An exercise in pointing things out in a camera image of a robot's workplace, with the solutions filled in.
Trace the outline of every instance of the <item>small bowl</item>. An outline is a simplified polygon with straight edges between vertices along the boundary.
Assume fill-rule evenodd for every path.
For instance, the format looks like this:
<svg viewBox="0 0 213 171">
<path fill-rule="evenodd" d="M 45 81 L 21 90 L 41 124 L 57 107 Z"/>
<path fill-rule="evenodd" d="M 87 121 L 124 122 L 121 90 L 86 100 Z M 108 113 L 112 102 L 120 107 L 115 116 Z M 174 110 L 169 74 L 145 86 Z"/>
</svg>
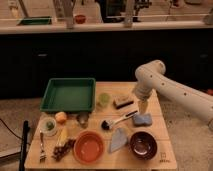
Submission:
<svg viewBox="0 0 213 171">
<path fill-rule="evenodd" d="M 75 22 L 77 24 L 83 24 L 86 21 L 86 16 L 85 15 L 76 15 L 75 16 Z"/>
<path fill-rule="evenodd" d="M 103 138 L 96 132 L 84 131 L 74 144 L 74 157 L 82 164 L 97 162 L 104 152 Z"/>
<path fill-rule="evenodd" d="M 136 132 L 130 138 L 130 147 L 133 154 L 143 160 L 152 159 L 157 153 L 157 143 L 147 132 Z"/>
<path fill-rule="evenodd" d="M 46 136 L 53 136 L 57 132 L 56 120 L 52 117 L 45 117 L 39 123 L 39 129 Z"/>
</svg>

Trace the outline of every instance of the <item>green tray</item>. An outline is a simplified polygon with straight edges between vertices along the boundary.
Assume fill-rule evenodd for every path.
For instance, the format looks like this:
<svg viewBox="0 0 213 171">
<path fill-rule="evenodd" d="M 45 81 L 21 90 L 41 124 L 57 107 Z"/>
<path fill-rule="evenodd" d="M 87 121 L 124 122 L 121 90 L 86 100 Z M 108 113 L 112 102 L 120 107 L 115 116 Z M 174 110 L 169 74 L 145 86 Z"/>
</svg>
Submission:
<svg viewBox="0 0 213 171">
<path fill-rule="evenodd" d="M 94 78 L 52 78 L 48 82 L 40 110 L 47 113 L 90 113 L 94 109 L 94 101 Z"/>
<path fill-rule="evenodd" d="M 18 25 L 48 25 L 48 24 L 52 24 L 52 19 L 50 16 L 27 17 L 22 19 Z"/>
</svg>

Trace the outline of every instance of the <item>wire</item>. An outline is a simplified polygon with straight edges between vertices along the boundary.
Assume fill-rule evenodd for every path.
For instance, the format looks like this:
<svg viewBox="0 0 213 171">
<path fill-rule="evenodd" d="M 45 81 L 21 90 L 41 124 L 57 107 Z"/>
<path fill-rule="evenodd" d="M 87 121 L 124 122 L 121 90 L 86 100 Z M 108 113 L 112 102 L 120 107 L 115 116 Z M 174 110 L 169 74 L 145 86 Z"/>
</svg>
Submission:
<svg viewBox="0 0 213 171">
<path fill-rule="evenodd" d="M 7 124 L 0 118 L 0 121 L 3 123 L 3 125 L 10 131 L 10 133 L 12 133 L 16 138 L 23 140 L 22 137 L 18 136 L 16 133 L 14 133 L 8 126 Z"/>
</svg>

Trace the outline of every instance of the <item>white container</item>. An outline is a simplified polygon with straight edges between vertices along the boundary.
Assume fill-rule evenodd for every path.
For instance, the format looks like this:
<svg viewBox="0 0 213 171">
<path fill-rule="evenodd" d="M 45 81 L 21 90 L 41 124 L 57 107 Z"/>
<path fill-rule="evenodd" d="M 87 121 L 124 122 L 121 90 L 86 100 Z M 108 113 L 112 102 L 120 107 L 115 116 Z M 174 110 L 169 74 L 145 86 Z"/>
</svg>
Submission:
<svg viewBox="0 0 213 171">
<path fill-rule="evenodd" d="M 52 117 L 45 117 L 39 123 L 39 129 L 46 136 L 53 136 L 57 132 L 56 120 Z"/>
</svg>

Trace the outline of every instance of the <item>brush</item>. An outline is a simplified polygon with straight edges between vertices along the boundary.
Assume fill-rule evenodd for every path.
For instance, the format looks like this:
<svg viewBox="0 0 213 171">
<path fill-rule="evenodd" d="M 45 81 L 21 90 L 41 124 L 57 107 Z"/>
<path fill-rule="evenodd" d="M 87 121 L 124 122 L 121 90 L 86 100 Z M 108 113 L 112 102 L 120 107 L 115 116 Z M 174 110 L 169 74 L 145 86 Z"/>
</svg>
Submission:
<svg viewBox="0 0 213 171">
<path fill-rule="evenodd" d="M 113 127 L 115 124 L 117 124 L 117 123 L 120 122 L 120 121 L 123 121 L 123 120 L 126 120 L 126 119 L 132 117 L 132 116 L 133 116 L 134 114 L 136 114 L 137 112 L 138 112 L 138 111 L 135 110 L 135 111 L 130 112 L 130 113 L 127 113 L 127 114 L 125 114 L 125 115 L 123 115 L 123 116 L 121 116 L 120 118 L 117 118 L 117 119 L 115 119 L 115 120 L 111 120 L 111 119 L 104 120 L 104 121 L 102 122 L 102 124 L 101 124 L 101 127 L 102 127 L 102 129 L 104 129 L 104 130 L 110 130 L 110 129 L 112 129 L 112 127 Z"/>
</svg>

